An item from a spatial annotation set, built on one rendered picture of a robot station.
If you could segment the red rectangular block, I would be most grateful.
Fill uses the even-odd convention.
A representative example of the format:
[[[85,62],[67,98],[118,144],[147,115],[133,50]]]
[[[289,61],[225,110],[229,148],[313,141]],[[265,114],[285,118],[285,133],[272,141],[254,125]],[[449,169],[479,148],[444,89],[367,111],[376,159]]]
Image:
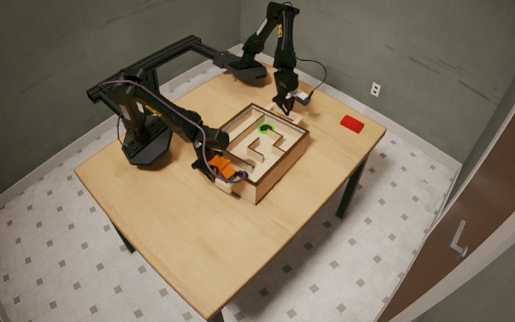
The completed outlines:
[[[354,131],[355,133],[358,133],[362,130],[364,127],[364,123],[354,119],[353,117],[346,114],[346,116],[341,120],[340,125]]]

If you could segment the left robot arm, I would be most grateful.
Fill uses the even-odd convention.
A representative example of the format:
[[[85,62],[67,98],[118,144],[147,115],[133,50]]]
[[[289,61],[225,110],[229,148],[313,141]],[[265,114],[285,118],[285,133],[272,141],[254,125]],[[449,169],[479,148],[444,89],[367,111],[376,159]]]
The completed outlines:
[[[266,39],[272,30],[278,25],[278,44],[274,52],[273,67],[278,69],[274,72],[274,80],[277,86],[283,86],[289,91],[298,88],[298,74],[294,72],[296,68],[296,53],[293,46],[293,23],[295,15],[299,14],[299,9],[292,7],[290,12],[288,5],[270,2],[267,7],[267,15],[257,29],[243,45],[243,56],[240,61],[229,62],[228,65],[235,70],[257,68],[263,66],[255,59],[256,54],[264,49]],[[293,53],[291,53],[291,51]]]

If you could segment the wooden maze board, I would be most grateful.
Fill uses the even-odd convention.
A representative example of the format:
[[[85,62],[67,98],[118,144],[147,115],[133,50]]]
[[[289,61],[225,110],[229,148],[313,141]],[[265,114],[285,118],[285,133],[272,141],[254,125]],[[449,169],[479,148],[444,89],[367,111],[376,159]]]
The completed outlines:
[[[234,171],[245,172],[238,183],[225,183],[215,177],[215,184],[232,191],[254,205],[306,151],[310,131],[300,127],[303,117],[290,111],[286,116],[275,103],[262,108],[250,103],[220,128],[229,134],[229,146],[221,158],[231,160]]]

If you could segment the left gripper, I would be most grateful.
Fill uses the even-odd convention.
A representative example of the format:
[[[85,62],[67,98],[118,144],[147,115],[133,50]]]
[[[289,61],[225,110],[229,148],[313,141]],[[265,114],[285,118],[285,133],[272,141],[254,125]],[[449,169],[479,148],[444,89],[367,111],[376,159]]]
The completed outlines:
[[[292,111],[292,108],[294,106],[296,97],[292,97],[293,95],[299,96],[303,100],[305,100],[308,97],[308,95],[306,93],[304,93],[302,91],[302,89],[295,90],[295,91],[289,91],[289,90],[285,89],[283,86],[276,85],[276,90],[277,90],[277,95],[274,98],[272,98],[272,102],[275,102],[277,104],[277,106],[279,106],[279,108],[281,108],[281,110],[283,110],[283,112],[286,116],[289,116],[289,113],[290,113],[290,111]],[[285,108],[287,108],[287,112],[285,111],[285,109],[283,108],[283,106],[281,104],[283,104],[283,106]],[[287,106],[285,106],[285,105],[287,105]]]

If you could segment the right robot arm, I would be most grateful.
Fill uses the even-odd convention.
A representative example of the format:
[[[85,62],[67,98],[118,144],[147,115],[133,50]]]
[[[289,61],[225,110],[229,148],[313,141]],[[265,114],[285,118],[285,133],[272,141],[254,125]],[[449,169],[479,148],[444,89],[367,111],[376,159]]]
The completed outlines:
[[[123,125],[127,130],[127,135],[133,138],[123,148],[129,159],[136,156],[168,127],[185,142],[192,143],[195,150],[203,150],[202,131],[181,117],[179,113],[203,128],[206,150],[208,148],[216,150],[228,148],[230,139],[227,132],[203,125],[203,120],[196,111],[186,110],[169,101],[144,78],[146,74],[147,72],[141,68],[122,68],[114,81],[138,81],[139,86],[131,83],[112,83],[105,93],[108,99],[118,104],[123,114]],[[140,112],[137,102],[147,107],[159,118],[146,127],[146,115]]]

